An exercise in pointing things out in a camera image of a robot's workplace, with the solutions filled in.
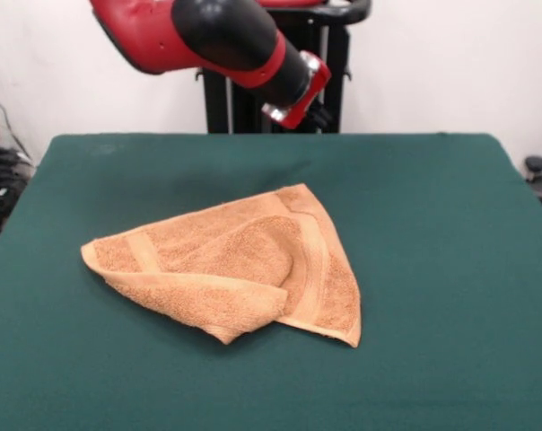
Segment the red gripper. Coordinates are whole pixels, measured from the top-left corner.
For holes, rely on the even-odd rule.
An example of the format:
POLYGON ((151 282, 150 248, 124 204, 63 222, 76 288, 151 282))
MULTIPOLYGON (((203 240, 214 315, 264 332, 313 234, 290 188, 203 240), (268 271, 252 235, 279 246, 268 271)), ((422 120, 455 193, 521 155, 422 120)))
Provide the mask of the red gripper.
POLYGON ((324 130, 329 127, 332 116, 319 100, 331 78, 328 66, 317 56, 302 56, 306 65, 309 82, 303 96, 290 108, 283 111, 279 123, 285 128, 296 128, 304 119, 308 119, 315 128, 324 130))

